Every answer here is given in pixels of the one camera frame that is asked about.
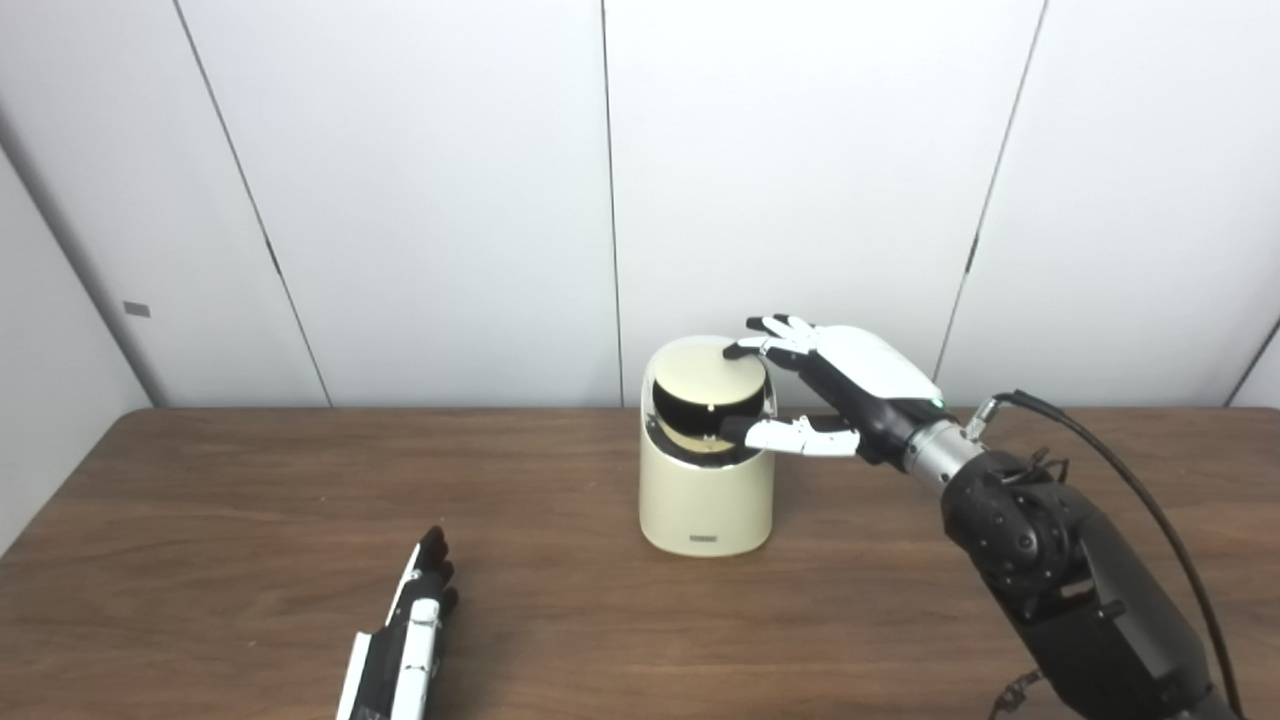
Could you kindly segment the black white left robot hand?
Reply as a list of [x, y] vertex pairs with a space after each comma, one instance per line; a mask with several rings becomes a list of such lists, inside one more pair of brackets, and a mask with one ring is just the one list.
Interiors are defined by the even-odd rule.
[[431, 527], [406, 561], [383, 625], [355, 634], [337, 719], [429, 717], [445, 620], [460, 601], [453, 577], [444, 529]]

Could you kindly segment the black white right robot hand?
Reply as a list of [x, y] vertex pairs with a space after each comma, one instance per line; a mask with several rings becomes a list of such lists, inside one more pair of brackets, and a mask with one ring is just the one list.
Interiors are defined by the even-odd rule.
[[915, 433], [951, 416], [932, 379], [879, 336], [852, 325], [814, 325], [800, 316], [751, 316], [753, 337], [726, 346], [727, 361], [758, 356], [792, 372], [833, 414], [732, 416], [719, 436], [776, 454], [859, 456], [904, 471]]

